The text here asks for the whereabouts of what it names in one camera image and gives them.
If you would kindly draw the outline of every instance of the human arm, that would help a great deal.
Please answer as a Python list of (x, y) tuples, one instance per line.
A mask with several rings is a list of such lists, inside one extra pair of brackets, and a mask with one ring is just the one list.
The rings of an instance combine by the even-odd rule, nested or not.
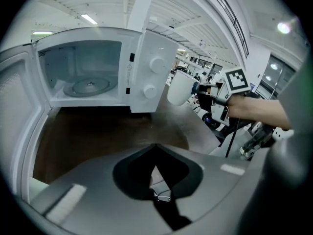
[(287, 115), (278, 100), (265, 100), (234, 94), (227, 102), (228, 116), (259, 121), (284, 130), (291, 129)]

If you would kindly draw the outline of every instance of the ceiling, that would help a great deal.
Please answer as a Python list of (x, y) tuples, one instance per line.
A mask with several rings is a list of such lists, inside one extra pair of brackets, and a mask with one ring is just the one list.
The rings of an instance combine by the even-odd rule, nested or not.
[[(125, 28), (134, 3), (135, 0), (30, 0), (18, 18), (31, 20), (33, 31), (93, 26), (82, 14), (88, 14), (98, 26)], [(222, 66), (238, 65), (227, 38), (192, 0), (152, 0), (149, 13), (148, 30)]]

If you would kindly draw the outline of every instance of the ceiling light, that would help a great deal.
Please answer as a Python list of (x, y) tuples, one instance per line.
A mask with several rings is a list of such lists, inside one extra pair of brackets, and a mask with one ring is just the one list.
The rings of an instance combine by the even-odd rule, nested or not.
[(33, 35), (51, 35), (53, 34), (51, 31), (34, 31)]
[(273, 70), (277, 70), (278, 69), (276, 64), (271, 64), (270, 66), (272, 67)]
[(277, 26), (278, 30), (283, 34), (288, 34), (290, 32), (290, 27), (286, 23), (279, 23)]
[(92, 19), (90, 16), (86, 14), (82, 15), (82, 17), (91, 22), (92, 24), (98, 24), (94, 19)]

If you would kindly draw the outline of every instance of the microwave knob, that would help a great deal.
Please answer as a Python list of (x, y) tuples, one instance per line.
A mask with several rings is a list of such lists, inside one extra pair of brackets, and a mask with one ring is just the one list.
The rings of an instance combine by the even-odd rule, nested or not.
[(165, 62), (162, 58), (155, 57), (150, 61), (150, 69), (156, 73), (162, 73), (165, 70)]
[(143, 93), (145, 94), (146, 98), (154, 98), (157, 95), (157, 89), (153, 85), (147, 85), (143, 89)]

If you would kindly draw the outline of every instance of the ceiling beam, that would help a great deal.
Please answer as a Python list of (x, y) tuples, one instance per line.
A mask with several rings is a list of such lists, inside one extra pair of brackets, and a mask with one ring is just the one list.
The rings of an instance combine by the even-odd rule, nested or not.
[(213, 60), (214, 63), (218, 64), (218, 65), (222, 65), (222, 66), (231, 66), (231, 64), (227, 61), (222, 61), (220, 59), (217, 58), (217, 54), (216, 54), (216, 49), (220, 49), (220, 48), (216, 48), (216, 47), (212, 47), (214, 48), (214, 53), (210, 53), (209, 49), (210, 47), (202, 45), (199, 45), (199, 40), (196, 39), (194, 36), (192, 36), (191, 34), (189, 34), (188, 32), (184, 31), (184, 30), (176, 30), (175, 28), (171, 28), (161, 22), (158, 22), (156, 20), (149, 20), (150, 23), (152, 24), (157, 24), (160, 27), (163, 27), (169, 31), (172, 31), (180, 36), (182, 36), (183, 38), (187, 39), (189, 42), (191, 42), (193, 45), (195, 45), (197, 48), (199, 48), (201, 51), (203, 51), (203, 53), (205, 53), (209, 58), (211, 58)]
[(152, 0), (136, 0), (130, 14), (127, 29), (144, 31), (149, 18), (149, 8)]
[[(201, 38), (199, 38), (199, 36), (196, 35), (196, 33), (194, 31), (192, 31), (191, 29), (184, 29), (185, 32), (187, 32), (188, 34), (190, 34), (193, 38), (197, 39), (197, 41), (200, 41)], [(206, 42), (203, 43), (203, 46), (206, 50), (208, 51), (215, 51), (215, 52), (223, 52), (223, 53), (229, 53), (229, 50), (227, 48), (223, 48), (223, 47), (216, 47), (216, 46), (211, 46), (206, 44)]]
[(123, 0), (124, 27), (127, 27), (129, 0)]
[(226, 48), (205, 45), (205, 49), (210, 52), (216, 53), (218, 57), (222, 57), (223, 55), (225, 55), (226, 57), (231, 58), (231, 53)]
[(182, 36), (183, 38), (187, 39), (189, 42), (191, 42), (192, 44), (194, 44), (195, 46), (197, 46), (199, 49), (201, 49), (205, 54), (207, 54), (207, 55), (209, 55), (209, 56), (212, 56), (212, 55), (211, 55), (209, 52), (207, 52), (202, 46), (199, 46), (199, 43), (196, 42), (195, 39), (194, 39), (190, 34), (188, 34), (188, 33), (186, 33), (186, 32), (183, 33), (183, 32), (181, 32), (181, 31), (178, 31), (178, 30), (176, 30), (176, 29), (173, 29), (173, 28), (167, 26), (166, 24), (163, 24), (163, 23), (158, 22), (158, 21), (156, 21), (156, 20), (149, 20), (149, 22), (150, 22), (150, 23), (153, 23), (153, 24), (157, 24), (157, 25), (159, 25), (159, 26), (161, 26), (161, 27), (163, 27), (163, 28), (165, 28), (165, 29), (167, 29), (167, 30), (169, 30), (169, 31), (172, 31), (172, 32), (174, 32), (174, 33), (176, 33), (176, 34)]
[(234, 60), (235, 63), (239, 64), (239, 66), (245, 67), (245, 55), (242, 49), (242, 46), (239, 45), (238, 39), (236, 38), (237, 33), (234, 33), (234, 29), (230, 29), (229, 25), (225, 23), (224, 18), (217, 12), (217, 9), (211, 5), (208, 0), (192, 0), (195, 4), (197, 4), (204, 13), (201, 15), (213, 32), (221, 32), (219, 37), (221, 36), (226, 41), (223, 41), (222, 38), (220, 40), (223, 43), (229, 43), (230, 47), (233, 49), (236, 59)]
[(94, 26), (92, 23), (90, 23), (86, 19), (82, 18), (81, 15), (79, 15), (76, 11), (73, 11), (73, 10), (67, 8), (65, 5), (59, 3), (55, 0), (41, 0), (40, 3), (48, 5), (48, 6), (54, 8), (54, 9), (57, 9), (58, 11), (61, 11), (63, 13), (66, 13), (66, 14), (82, 21), (85, 25)]
[(186, 51), (188, 51), (189, 53), (192, 53), (192, 54), (195, 54), (195, 55), (198, 55), (199, 56), (199, 54), (197, 54), (197, 53), (195, 53), (192, 49), (190, 49), (190, 48), (188, 48), (187, 46), (185, 46), (185, 45), (183, 45), (183, 44), (181, 44), (181, 43), (178, 43), (177, 41), (175, 41), (174, 39), (172, 39), (172, 38), (170, 38), (170, 37), (167, 37), (167, 36), (164, 36), (164, 35), (161, 35), (162, 37), (165, 37), (165, 38), (167, 38), (167, 39), (169, 39), (169, 40), (171, 40), (172, 42), (174, 42), (174, 43), (177, 43), (178, 45), (179, 45), (179, 47), (181, 46), (181, 47), (183, 47)]
[(156, 28), (158, 28), (158, 25), (156, 25), (155, 27), (153, 27), (151, 31), (154, 32)]
[(193, 25), (198, 25), (198, 24), (204, 24), (205, 20), (202, 17), (198, 17), (198, 18), (194, 18), (194, 19), (190, 19), (190, 20), (186, 20), (183, 21), (181, 23), (178, 23), (176, 25), (174, 25), (175, 29), (182, 29), (188, 26), (193, 26)]
[(68, 30), (68, 28), (67, 27), (57, 27), (54, 25), (50, 25), (48, 23), (46, 23), (46, 24), (39, 23), (39, 24), (33, 24), (32, 30), (34, 30), (34, 31), (52, 30), (52, 31), (59, 32), (59, 31)]
[(185, 59), (185, 58), (183, 58), (181, 56), (176, 55), (176, 58), (181, 60), (181, 61), (183, 61), (184, 63), (187, 63), (187, 64), (191, 65), (192, 67), (204, 70), (204, 68), (202, 68), (202, 66), (197, 65), (196, 63), (193, 63), (193, 62), (191, 62), (191, 61), (189, 61), (189, 60), (187, 60), (187, 59)]

